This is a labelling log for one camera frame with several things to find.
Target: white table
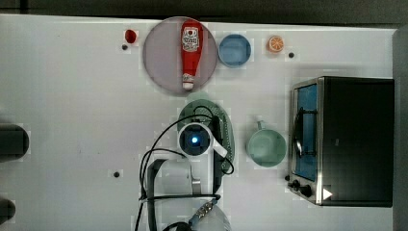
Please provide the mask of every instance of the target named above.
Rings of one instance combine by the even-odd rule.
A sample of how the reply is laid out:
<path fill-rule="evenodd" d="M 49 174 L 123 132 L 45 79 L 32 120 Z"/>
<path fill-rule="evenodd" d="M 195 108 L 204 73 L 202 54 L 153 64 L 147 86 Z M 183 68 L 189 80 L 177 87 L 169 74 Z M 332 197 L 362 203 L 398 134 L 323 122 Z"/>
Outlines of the white table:
<path fill-rule="evenodd" d="M 31 136 L 31 154 L 0 164 L 0 193 L 16 205 L 0 230 L 132 229 L 140 156 L 186 104 L 163 94 L 142 65 L 144 39 L 158 22 L 0 15 L 0 119 Z M 285 187 L 287 157 L 278 167 L 257 167 L 244 145 L 256 117 L 288 138 L 293 84 L 322 75 L 392 78 L 395 30 L 205 25 L 217 43 L 240 32 L 253 47 L 250 62 L 239 69 L 218 64 L 203 89 L 233 122 L 236 173 L 224 177 L 219 204 L 233 230 L 392 230 L 391 208 L 317 207 L 300 199 Z M 128 27 L 139 30 L 139 46 L 122 51 Z M 284 38 L 286 54 L 267 52 L 272 35 Z M 161 145 L 174 147 L 175 134 Z M 113 177 L 116 170 L 121 177 Z"/>

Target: bottle label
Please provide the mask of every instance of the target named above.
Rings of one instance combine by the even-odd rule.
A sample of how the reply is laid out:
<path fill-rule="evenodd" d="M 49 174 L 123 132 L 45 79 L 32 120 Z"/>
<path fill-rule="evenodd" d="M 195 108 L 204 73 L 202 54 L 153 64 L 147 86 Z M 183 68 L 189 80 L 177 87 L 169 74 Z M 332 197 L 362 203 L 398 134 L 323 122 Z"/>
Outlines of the bottle label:
<path fill-rule="evenodd" d="M 196 27 L 186 27 L 183 31 L 182 37 L 183 50 L 187 52 L 197 51 L 200 46 L 198 40 L 198 28 Z"/>

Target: red bottle cap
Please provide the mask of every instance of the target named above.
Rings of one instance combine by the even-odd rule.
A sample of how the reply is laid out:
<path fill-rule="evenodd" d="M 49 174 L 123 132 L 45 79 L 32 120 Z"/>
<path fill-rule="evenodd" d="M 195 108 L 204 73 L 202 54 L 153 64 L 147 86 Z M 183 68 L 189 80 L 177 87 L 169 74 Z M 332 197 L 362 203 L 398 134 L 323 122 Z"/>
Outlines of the red bottle cap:
<path fill-rule="evenodd" d="M 129 43 L 134 43 L 137 37 L 138 35 L 136 35 L 136 32 L 134 32 L 133 30 L 127 30 L 125 33 L 125 39 Z"/>

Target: black cable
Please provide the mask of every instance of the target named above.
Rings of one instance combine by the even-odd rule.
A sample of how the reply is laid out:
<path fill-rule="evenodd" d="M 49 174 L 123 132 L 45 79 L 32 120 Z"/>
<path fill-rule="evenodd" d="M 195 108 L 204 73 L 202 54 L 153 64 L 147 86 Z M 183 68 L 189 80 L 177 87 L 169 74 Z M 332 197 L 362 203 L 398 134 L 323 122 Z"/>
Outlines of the black cable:
<path fill-rule="evenodd" d="M 188 116 L 185 116 L 185 117 L 183 117 L 183 118 L 180 118 L 180 119 L 178 119 L 177 121 L 175 121 L 175 122 L 173 122 L 173 123 L 171 123 L 170 125 L 168 125 L 168 127 L 162 132 L 162 134 L 160 134 L 160 136 L 156 139 L 156 141 L 153 143 L 153 146 L 152 146 L 152 148 L 149 150 L 149 151 L 147 151 L 144 155 L 143 155 L 143 158 L 141 159 L 141 163 L 140 163 L 140 169 L 139 169 L 139 180 L 140 180 L 140 190 L 141 190 L 141 196 L 140 196 L 140 198 L 139 199 L 145 199 L 146 198 L 146 190 L 145 190 L 145 188 L 144 188 L 144 175 L 145 175 L 145 173 L 146 173 L 146 169 L 147 169 L 147 165 L 148 165 L 148 163 L 149 163 L 149 160 L 150 160 L 150 157 L 151 157 L 151 155 L 152 155 L 152 153 L 153 153 L 153 150 L 155 150 L 155 146 L 156 146 L 156 144 L 159 142 L 159 139 L 172 127 L 172 126 L 174 126 L 175 124 L 177 124 L 177 123 L 179 123 L 179 122 L 181 122 L 181 121 L 183 121 L 183 120 L 185 120 L 185 119 L 188 119 L 188 118 L 191 118 L 191 117 L 197 117 L 197 116 L 204 116 L 204 117 L 207 117 L 207 118 L 209 118 L 209 119 L 212 119 L 210 116 L 208 116 L 208 115 L 188 115 Z M 146 163 L 145 163 L 145 165 L 144 165 L 144 167 L 143 167 L 143 161 L 144 161 L 144 159 L 145 159 L 145 157 L 147 156 L 147 160 L 146 160 Z M 138 219 L 137 219 L 137 221 L 136 221 L 136 224 L 135 224 L 135 231 L 138 231 L 138 228 L 139 228 L 139 223 L 140 223 L 140 218 L 141 218 L 141 212 L 143 211 L 143 204 L 141 204 L 140 205 L 140 208 L 139 208 L 139 213 L 138 213 Z"/>
<path fill-rule="evenodd" d="M 186 120 L 186 119 L 188 119 L 188 118 L 197 117 L 197 116 L 204 116 L 204 117 L 207 117 L 207 118 L 211 119 L 211 117 L 208 116 L 208 115 L 188 115 L 188 116 L 185 116 L 185 117 L 182 117 L 182 118 L 178 119 L 177 121 L 171 123 L 171 124 L 162 132 L 162 134 L 160 134 L 160 136 L 159 136 L 159 137 L 156 139 L 156 141 L 153 143 L 152 148 L 151 148 L 147 153 L 144 154 L 144 155 L 147 155 L 147 160 L 146 160 L 145 165 L 144 165 L 144 167 L 143 167 L 143 172 L 141 173 L 141 181 L 140 181 L 140 185 L 141 185 L 141 197 L 146 197 L 146 190 L 145 190 L 144 184 L 143 184 L 143 182 L 144 182 L 144 176 L 145 176 L 145 173 L 146 173 L 146 170 L 147 170 L 147 166 L 148 166 L 150 157 L 151 157 L 152 152 L 153 152 L 152 150 L 154 149 L 154 147 L 156 146 L 156 144 L 159 142 L 160 138 L 161 138 L 172 126 L 174 126 L 175 124 L 177 124 L 177 123 L 179 123 L 179 122 L 181 122 L 181 121 L 183 121 L 183 120 Z"/>
<path fill-rule="evenodd" d="M 179 221 L 179 222 L 175 222 L 170 224 L 168 227 L 166 227 L 163 231 L 170 231 L 170 229 L 177 227 L 179 224 L 184 224 L 185 222 L 183 221 Z"/>
<path fill-rule="evenodd" d="M 207 111 L 210 112 L 211 117 L 214 117 L 214 114 L 213 114 L 213 112 L 211 111 L 211 109 L 209 109 L 209 108 L 206 107 L 206 106 L 202 106 L 202 105 L 195 107 L 194 110 L 192 110 L 192 112 L 195 114 L 195 111 L 196 111 L 197 109 L 199 109 L 199 108 L 207 109 Z"/>
<path fill-rule="evenodd" d="M 224 169 L 222 169 L 221 171 L 222 171 L 222 173 L 224 173 L 225 175 L 231 175 L 232 173 L 234 173 L 234 165 L 233 165 L 232 162 L 231 162 L 228 158 L 226 158 L 226 157 L 225 157 L 224 161 L 227 161 L 227 162 L 230 164 L 230 166 L 231 166 L 231 171 L 230 171 L 230 172 L 225 172 Z"/>
<path fill-rule="evenodd" d="M 162 200 L 162 199 L 201 198 L 201 197 L 213 197 L 216 200 L 221 199 L 221 195 L 219 194 L 178 194 L 178 195 L 159 195 L 159 196 L 147 197 L 142 203 L 149 202 L 149 201 Z"/>

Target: camera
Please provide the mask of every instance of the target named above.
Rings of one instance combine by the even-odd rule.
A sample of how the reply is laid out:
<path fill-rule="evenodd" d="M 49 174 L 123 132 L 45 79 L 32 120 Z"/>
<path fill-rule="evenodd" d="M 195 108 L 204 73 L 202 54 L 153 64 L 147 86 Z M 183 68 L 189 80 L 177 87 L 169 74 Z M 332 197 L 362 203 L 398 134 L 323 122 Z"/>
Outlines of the camera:
<path fill-rule="evenodd" d="M 224 157 L 227 150 L 214 138 L 204 124 L 193 122 L 185 125 L 178 134 L 178 146 L 191 165 L 191 176 L 200 187 L 194 193 L 213 193 L 214 155 Z"/>

